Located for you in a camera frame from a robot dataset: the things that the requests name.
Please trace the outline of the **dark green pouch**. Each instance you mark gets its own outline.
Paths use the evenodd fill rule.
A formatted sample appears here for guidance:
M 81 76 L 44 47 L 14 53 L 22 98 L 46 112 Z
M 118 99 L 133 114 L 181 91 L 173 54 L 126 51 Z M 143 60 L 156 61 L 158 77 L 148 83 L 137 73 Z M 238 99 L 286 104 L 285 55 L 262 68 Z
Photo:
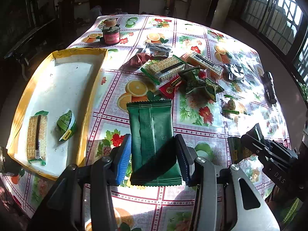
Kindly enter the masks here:
M 131 184 L 145 187 L 181 185 L 172 101 L 131 102 L 127 110 L 131 128 Z

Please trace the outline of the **green striped snack packet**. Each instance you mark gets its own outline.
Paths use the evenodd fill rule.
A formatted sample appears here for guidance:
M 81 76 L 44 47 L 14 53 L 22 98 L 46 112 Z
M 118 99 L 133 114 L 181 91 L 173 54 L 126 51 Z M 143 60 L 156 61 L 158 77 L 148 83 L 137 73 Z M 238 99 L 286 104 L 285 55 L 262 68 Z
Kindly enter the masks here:
M 77 131 L 77 124 L 75 115 L 71 109 L 68 109 L 63 115 L 57 120 L 57 129 L 61 134 L 59 141 L 67 141 L 70 139 Z

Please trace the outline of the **round cookie clear wrapper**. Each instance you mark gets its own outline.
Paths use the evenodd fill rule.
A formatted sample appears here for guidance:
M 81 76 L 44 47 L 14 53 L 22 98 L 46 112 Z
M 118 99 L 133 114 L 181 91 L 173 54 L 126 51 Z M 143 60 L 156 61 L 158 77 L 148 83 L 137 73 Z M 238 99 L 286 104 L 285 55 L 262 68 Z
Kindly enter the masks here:
M 223 96 L 223 99 L 221 99 L 221 112 L 223 114 L 240 114 L 240 112 L 236 110 L 235 99 L 236 98 L 228 94 Z

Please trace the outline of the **red gold snack packet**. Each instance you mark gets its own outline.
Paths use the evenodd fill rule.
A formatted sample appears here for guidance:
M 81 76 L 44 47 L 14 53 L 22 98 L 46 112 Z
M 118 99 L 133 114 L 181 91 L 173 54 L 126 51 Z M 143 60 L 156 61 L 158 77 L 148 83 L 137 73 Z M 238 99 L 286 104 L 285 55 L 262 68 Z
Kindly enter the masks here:
M 178 87 L 182 84 L 182 78 L 177 74 L 166 84 L 159 87 L 159 91 L 167 98 L 174 99 Z

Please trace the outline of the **cracker pack green ends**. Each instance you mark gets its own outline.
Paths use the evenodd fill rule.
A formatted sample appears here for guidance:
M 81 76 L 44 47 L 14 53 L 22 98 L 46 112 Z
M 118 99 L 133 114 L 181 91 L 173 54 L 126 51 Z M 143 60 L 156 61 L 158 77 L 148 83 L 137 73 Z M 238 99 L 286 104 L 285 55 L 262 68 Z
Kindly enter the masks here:
M 48 112 L 41 110 L 29 118 L 26 155 L 29 163 L 46 165 Z

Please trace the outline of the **green peas snack bag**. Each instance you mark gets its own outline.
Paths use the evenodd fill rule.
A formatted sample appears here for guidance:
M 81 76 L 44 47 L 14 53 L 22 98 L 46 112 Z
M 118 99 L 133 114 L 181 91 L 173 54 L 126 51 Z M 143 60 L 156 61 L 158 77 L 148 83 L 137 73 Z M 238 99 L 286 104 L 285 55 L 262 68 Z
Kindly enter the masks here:
M 243 146 L 239 137 L 228 137 L 228 145 L 232 164 L 238 164 L 240 161 L 249 158 L 253 154 L 249 149 Z

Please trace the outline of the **white tray yellow rim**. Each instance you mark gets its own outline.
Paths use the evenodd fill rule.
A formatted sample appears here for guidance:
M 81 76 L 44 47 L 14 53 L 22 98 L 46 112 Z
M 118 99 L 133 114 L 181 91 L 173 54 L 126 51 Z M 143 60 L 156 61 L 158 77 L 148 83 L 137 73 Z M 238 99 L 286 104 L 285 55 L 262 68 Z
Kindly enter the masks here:
M 7 142 L 8 155 L 26 169 L 57 180 L 67 165 L 85 165 L 89 126 L 108 52 L 106 49 L 73 48 L 54 51 L 38 66 L 19 100 Z M 77 132 L 60 141 L 58 119 L 71 110 Z M 47 115 L 46 165 L 28 162 L 26 154 L 30 117 Z

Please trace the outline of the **black flashlight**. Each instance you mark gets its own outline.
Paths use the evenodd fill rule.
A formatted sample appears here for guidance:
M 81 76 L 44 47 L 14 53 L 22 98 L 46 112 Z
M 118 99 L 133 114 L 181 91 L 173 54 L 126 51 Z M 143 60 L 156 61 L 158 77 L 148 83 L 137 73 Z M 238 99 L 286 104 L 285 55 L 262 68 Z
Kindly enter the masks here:
M 261 76 L 262 83 L 265 90 L 265 98 L 271 105 L 277 103 L 277 97 L 274 89 L 274 80 L 272 74 L 269 71 L 265 71 Z

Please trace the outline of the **floral fruit tablecloth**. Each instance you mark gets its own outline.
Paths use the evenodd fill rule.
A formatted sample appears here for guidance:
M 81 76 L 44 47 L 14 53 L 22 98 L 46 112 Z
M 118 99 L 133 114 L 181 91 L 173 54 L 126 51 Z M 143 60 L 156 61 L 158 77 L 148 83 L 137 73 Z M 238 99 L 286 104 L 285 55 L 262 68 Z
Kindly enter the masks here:
M 187 146 L 208 155 L 217 165 L 229 166 L 238 151 L 229 149 L 228 137 L 241 136 L 256 123 L 266 139 L 284 143 L 289 149 L 290 139 L 282 109 L 277 102 L 269 106 L 264 97 L 260 76 L 263 67 L 258 53 L 229 35 L 190 21 L 150 15 L 112 16 L 120 23 L 120 42 L 103 46 L 100 30 L 107 16 L 96 22 L 68 48 L 107 48 L 108 62 L 98 87 L 97 99 L 89 127 L 87 164 L 100 155 L 107 155 L 130 133 L 129 114 L 124 102 L 146 100 L 148 93 L 158 94 L 154 85 L 140 70 L 121 67 L 146 43 L 161 42 L 171 46 L 173 53 L 181 56 L 194 51 L 211 59 L 215 64 L 239 64 L 243 67 L 243 81 L 217 80 L 224 91 L 217 94 L 216 102 L 207 101 L 197 93 L 185 93 L 184 84 L 172 99 L 173 132 L 181 134 Z M 234 99 L 239 115 L 221 114 L 221 103 Z M 119 187 L 112 188 L 113 205 L 118 225 L 124 230 L 188 230 L 195 197 L 195 188 L 185 186 L 141 187 L 130 182 L 131 161 L 125 179 Z M 32 217 L 53 181 L 41 178 L 34 172 L 21 170 L 14 177 L 1 175 L 4 187 L 28 217 Z

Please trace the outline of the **green leafy snack bag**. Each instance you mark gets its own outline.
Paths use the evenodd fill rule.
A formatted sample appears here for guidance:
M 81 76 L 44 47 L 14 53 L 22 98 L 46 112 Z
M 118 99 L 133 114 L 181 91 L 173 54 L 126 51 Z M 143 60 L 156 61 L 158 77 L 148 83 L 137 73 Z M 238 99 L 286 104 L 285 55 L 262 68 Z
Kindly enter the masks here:
M 204 88 L 206 86 L 206 82 L 199 78 L 200 67 L 191 67 L 188 69 L 184 69 L 178 73 L 183 81 L 186 83 L 185 93 L 189 94 L 194 89 Z

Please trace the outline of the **red white small packet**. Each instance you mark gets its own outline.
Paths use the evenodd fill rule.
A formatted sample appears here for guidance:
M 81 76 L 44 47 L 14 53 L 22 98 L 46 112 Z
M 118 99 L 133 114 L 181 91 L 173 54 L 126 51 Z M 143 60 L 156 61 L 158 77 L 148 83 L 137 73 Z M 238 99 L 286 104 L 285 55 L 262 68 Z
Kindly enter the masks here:
M 206 78 L 207 78 L 207 71 L 200 69 L 199 72 L 198 72 L 198 77 L 201 80 L 206 80 Z

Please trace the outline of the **orange biscuit pack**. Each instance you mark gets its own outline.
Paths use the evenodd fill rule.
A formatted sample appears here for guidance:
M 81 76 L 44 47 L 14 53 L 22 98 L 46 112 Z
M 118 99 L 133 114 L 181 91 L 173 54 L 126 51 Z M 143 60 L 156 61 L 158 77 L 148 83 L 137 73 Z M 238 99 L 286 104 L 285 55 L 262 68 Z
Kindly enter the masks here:
M 188 54 L 186 57 L 186 62 L 192 66 L 199 66 L 201 69 L 206 69 L 216 80 L 220 80 L 222 78 L 223 68 L 197 52 L 191 52 Z

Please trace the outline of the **silver foil snack pack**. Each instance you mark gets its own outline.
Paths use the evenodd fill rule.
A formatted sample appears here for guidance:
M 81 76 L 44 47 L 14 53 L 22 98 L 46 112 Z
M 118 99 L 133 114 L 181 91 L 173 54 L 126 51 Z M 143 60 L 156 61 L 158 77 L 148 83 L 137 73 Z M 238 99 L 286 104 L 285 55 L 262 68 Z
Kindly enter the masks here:
M 225 64 L 225 68 L 230 81 L 244 80 L 244 71 L 241 65 L 238 64 Z

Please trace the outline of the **dark red foil wrapper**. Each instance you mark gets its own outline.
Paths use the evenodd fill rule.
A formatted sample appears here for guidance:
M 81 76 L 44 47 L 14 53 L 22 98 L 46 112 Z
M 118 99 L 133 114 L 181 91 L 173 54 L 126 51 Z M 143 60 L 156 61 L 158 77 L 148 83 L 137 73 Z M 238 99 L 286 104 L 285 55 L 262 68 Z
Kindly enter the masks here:
M 151 60 L 151 55 L 147 53 L 137 53 L 126 64 L 130 67 L 141 67 L 148 60 Z

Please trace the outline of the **dark foil packet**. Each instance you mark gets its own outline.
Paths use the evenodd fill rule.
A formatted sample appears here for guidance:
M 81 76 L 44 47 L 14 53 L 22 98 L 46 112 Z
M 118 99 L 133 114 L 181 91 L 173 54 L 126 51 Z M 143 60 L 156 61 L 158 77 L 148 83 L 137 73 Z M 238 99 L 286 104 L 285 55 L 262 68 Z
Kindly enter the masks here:
M 148 43 L 143 52 L 157 59 L 165 59 L 173 54 L 172 47 L 161 43 Z

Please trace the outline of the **pink label jar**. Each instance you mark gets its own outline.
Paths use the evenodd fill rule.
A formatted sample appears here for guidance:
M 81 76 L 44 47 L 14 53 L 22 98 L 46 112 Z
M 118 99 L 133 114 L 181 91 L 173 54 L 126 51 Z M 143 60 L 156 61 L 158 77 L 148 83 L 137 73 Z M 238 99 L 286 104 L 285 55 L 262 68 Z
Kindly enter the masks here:
M 120 42 L 120 27 L 118 24 L 112 27 L 103 27 L 103 36 L 100 41 L 106 45 L 115 45 Z

